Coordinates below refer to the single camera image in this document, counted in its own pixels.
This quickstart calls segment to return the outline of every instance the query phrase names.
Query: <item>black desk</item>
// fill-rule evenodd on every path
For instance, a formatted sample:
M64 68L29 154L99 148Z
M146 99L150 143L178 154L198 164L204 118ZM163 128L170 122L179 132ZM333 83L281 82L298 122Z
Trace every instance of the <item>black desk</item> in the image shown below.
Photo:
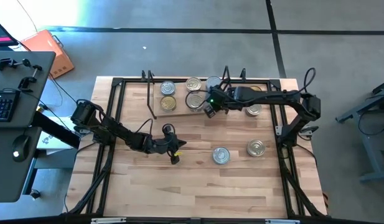
M30 94L39 99L48 79L55 53L0 51L0 58L13 58L17 62L27 58L32 65L37 64L42 67L42 71L35 76L37 82L30 85L30 89L33 90ZM33 72L33 68L27 68L23 65L17 68L5 68L0 71L0 90L3 88L17 89L20 80L23 77L32 76ZM30 165L36 158L35 149L41 131L45 131L78 148L79 138L77 135L51 121L42 113L35 111L39 104L37 99L21 93L12 121L0 122L0 202L15 202L19 199L21 193L29 194L27 192L30 191L29 184L32 184L34 180L27 178L26 186L24 183L29 171L31 172L31 179L35 177L36 170L34 166ZM25 161L15 162L12 159L12 143L24 131L26 131L26 135L30 136L29 155Z

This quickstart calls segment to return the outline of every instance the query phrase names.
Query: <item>metal can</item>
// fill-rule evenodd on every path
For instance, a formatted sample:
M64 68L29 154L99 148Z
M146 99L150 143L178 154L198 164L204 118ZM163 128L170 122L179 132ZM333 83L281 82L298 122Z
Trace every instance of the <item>metal can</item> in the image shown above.
M251 140L247 145L247 152L253 157L262 156L265 152L265 145L260 140Z
M202 82L198 78L192 77L186 80L187 91L199 90L201 87Z
M206 81L205 81L205 89L207 91L209 91L210 87L211 86L215 86L215 85L219 85L221 84L222 80L219 78L219 77L209 77Z
M171 112L177 107L177 101L172 96L165 96L161 98L160 106L165 112Z
M204 99L200 95L191 95L186 99L187 106L193 112L199 112L203 108Z
M230 153L225 147L218 147L212 153L212 159L218 165L226 164L230 159Z
M262 89L259 86L250 86L255 91L262 91Z
M261 113L262 106L261 105L249 106L249 107L245 108L244 111L246 112L247 116L255 117Z
M175 94L175 83L172 81L164 81L160 85L160 90L164 96L172 96Z

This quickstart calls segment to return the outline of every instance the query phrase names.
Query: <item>monitor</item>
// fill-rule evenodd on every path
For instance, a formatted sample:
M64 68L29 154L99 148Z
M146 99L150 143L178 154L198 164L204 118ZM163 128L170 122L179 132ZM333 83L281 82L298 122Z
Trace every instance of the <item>monitor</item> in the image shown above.
M0 47L17 46L17 40L13 38L1 25L0 25Z

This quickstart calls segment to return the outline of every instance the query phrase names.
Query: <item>computer mouse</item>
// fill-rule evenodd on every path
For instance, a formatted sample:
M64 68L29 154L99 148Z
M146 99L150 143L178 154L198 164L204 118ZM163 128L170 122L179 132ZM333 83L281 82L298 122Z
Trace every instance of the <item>computer mouse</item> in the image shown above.
M29 155L29 136L24 134L15 138L12 144L12 158L16 162L24 161Z

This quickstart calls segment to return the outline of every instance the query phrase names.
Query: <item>keyboard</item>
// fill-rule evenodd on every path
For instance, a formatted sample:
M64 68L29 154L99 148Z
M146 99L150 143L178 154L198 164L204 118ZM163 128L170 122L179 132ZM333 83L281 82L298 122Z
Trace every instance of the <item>keyboard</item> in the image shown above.
M19 99L20 91L0 91L0 122L10 122Z

